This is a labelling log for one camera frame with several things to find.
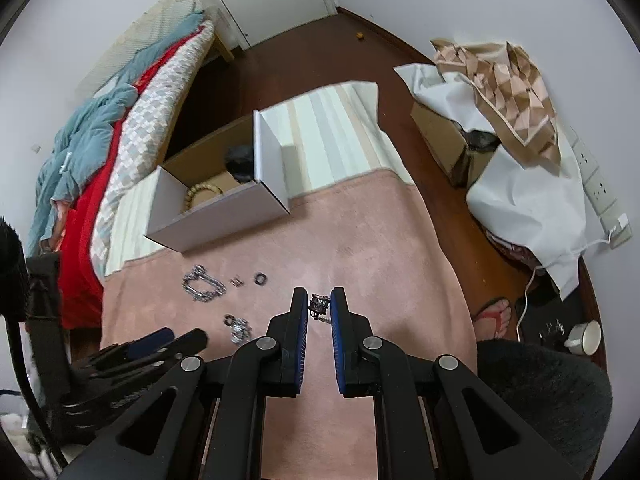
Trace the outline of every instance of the white cable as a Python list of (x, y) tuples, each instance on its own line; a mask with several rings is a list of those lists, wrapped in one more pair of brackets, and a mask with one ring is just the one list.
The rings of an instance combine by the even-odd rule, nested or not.
[(615, 230), (616, 230), (616, 228), (614, 227), (614, 228), (611, 229), (611, 231), (609, 231), (609, 238), (602, 238), (601, 240), (594, 240), (593, 242), (589, 242), (584, 247), (578, 249), (577, 251), (575, 251), (573, 253), (560, 254), (560, 256), (558, 256), (552, 262), (546, 264), (546, 266), (538, 265), (538, 266), (533, 268), (533, 272), (531, 273), (531, 277), (529, 279), (529, 283), (527, 283), (527, 286), (524, 288), (524, 309), (522, 311), (522, 314), (520, 315), (520, 318), (518, 319), (518, 323), (516, 324), (516, 336), (518, 337), (518, 342), (520, 342), (520, 325), (521, 325), (522, 320), (524, 319), (525, 314), (527, 313), (527, 309), (529, 307), (529, 298), (527, 297), (527, 291), (529, 290), (529, 287), (531, 286), (531, 283), (533, 283), (533, 279), (536, 277), (536, 272), (538, 270), (540, 270), (540, 269), (546, 269), (549, 265), (552, 265), (552, 264), (556, 263), (556, 261), (558, 261), (560, 258), (562, 258), (564, 256), (567, 256), (567, 255), (575, 256), (576, 254), (582, 254), (589, 247), (592, 247), (592, 246), (597, 245), (597, 244), (610, 244), (611, 243), (611, 236), (613, 235)]

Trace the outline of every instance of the cardboard box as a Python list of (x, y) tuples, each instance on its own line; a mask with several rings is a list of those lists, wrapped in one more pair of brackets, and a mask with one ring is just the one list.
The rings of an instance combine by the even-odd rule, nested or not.
[[(253, 144), (255, 178), (239, 184), (225, 171), (231, 146)], [(238, 119), (158, 166), (146, 237), (178, 252), (289, 213), (282, 149), (260, 112)], [(183, 211), (188, 189), (214, 181), (223, 194)]]
[(492, 152), (469, 149), (460, 127), (453, 121), (418, 103), (411, 110), (431, 155), (455, 187), (467, 188), (478, 179), (491, 160)]

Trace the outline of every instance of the silver screw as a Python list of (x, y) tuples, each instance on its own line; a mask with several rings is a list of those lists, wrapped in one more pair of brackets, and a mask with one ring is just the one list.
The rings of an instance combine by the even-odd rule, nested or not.
[(276, 340), (273, 337), (261, 337), (255, 343), (260, 350), (271, 350), (274, 346), (276, 346)]
[(180, 368), (185, 372), (194, 372), (200, 368), (200, 359), (194, 356), (185, 357), (180, 363)]
[(438, 359), (438, 364), (445, 370), (455, 370), (458, 368), (458, 360), (453, 355), (443, 355)]
[(370, 335), (369, 337), (364, 338), (362, 344), (364, 345), (364, 348), (367, 348), (369, 350), (377, 350), (382, 346), (382, 339), (374, 335)]

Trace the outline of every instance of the wooden floor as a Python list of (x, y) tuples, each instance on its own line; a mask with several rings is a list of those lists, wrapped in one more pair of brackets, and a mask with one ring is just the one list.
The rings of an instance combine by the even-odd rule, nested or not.
[[(364, 40), (357, 40), (357, 32), (364, 33)], [(198, 72), (168, 156), (254, 109), (329, 84), (375, 81), (380, 127), (424, 198), (471, 314), (496, 296), (513, 302), (522, 295), (529, 271), (505, 260), (489, 244), (466, 207), (465, 190), (453, 189), (433, 160), (410, 117), (413, 98), (393, 70), (411, 62), (415, 56), (344, 14), (290, 30), (240, 53), (231, 64), (219, 59)]]

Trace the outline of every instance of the red blanket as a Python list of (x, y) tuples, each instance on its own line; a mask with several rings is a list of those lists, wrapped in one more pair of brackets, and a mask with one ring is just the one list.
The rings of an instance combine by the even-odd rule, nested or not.
[[(199, 34), (196, 32), (178, 40), (159, 58), (133, 86), (142, 94), (162, 65), (176, 53), (178, 48)], [(102, 284), (94, 273), (89, 248), (94, 232), (95, 219), (100, 211), (100, 202), (107, 189), (111, 171), (116, 163), (122, 123), (124, 117), (113, 125), (113, 137), (109, 155), (104, 166), (95, 174), (84, 189), (74, 208), (66, 216), (65, 235), (60, 244), (60, 276), (58, 286), (62, 294), (60, 317), (66, 329), (99, 327), (102, 317)]]

